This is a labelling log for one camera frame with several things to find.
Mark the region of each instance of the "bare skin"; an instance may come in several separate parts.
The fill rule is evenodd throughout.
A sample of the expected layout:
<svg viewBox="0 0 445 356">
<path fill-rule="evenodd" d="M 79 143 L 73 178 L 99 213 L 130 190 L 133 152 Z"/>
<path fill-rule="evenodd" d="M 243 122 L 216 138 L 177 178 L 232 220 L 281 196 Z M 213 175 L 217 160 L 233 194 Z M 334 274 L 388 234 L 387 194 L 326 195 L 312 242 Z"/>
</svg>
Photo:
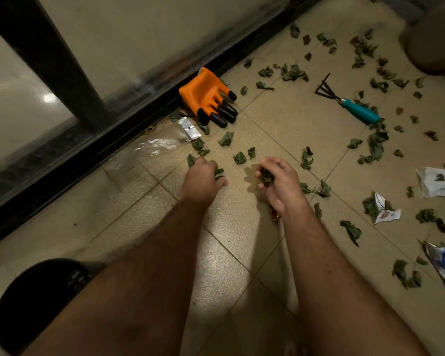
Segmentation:
<svg viewBox="0 0 445 356">
<path fill-rule="evenodd" d="M 351 266 L 312 211 L 297 173 L 265 157 L 259 184 L 284 222 L 302 319 L 315 355 L 428 355 L 407 324 Z M 196 160 L 180 200 L 141 245 L 106 268 L 56 317 L 25 356 L 178 355 L 204 214 L 225 178 Z"/>
</svg>

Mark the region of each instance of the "person's right hand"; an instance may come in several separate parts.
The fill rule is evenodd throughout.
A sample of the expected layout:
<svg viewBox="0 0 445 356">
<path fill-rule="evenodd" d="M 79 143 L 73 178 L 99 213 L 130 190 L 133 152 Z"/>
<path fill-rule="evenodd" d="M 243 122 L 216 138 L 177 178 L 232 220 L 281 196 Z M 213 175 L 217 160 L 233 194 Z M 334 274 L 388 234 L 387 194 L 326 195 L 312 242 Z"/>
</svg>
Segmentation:
<svg viewBox="0 0 445 356">
<path fill-rule="evenodd" d="M 298 174 L 287 161 L 272 156 L 261 158 L 261 164 L 255 172 L 257 178 L 261 177 L 262 167 L 270 171 L 275 180 L 269 186 L 259 184 L 258 187 L 265 192 L 268 201 L 282 218 L 307 203 Z"/>
</svg>

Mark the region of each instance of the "person's left hand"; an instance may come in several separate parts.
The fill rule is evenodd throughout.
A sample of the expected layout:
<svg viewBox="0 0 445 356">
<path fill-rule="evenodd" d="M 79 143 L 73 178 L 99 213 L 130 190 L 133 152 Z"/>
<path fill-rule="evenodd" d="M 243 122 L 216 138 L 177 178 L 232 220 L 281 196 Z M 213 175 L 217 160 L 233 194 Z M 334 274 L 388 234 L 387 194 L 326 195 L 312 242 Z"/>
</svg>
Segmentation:
<svg viewBox="0 0 445 356">
<path fill-rule="evenodd" d="M 216 181 L 214 172 L 217 168 L 216 161 L 206 161 L 203 157 L 198 157 L 184 177 L 180 201 L 190 201 L 205 208 L 211 206 L 219 190 L 229 184 L 226 177 Z"/>
</svg>

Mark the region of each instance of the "trash bin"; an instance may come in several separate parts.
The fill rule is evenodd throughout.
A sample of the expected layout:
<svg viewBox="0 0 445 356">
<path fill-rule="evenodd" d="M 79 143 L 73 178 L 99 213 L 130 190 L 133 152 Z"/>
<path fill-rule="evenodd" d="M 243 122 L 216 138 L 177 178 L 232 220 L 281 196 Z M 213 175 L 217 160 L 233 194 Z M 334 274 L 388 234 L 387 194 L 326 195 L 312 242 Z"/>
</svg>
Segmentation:
<svg viewBox="0 0 445 356">
<path fill-rule="evenodd" d="M 0 346 L 21 354 L 91 279 L 89 268 L 71 259 L 25 270 L 0 298 Z"/>
</svg>

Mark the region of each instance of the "person's right arm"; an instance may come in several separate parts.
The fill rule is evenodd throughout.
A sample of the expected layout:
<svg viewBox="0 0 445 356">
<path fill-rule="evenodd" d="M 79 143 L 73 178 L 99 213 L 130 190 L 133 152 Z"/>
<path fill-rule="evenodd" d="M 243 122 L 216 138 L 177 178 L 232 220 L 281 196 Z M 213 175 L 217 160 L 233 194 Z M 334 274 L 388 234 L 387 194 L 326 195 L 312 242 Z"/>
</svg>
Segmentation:
<svg viewBox="0 0 445 356">
<path fill-rule="evenodd" d="M 415 333 L 348 262 L 285 161 L 264 157 L 275 181 L 259 184 L 282 218 L 300 317 L 315 355 L 429 355 Z"/>
</svg>

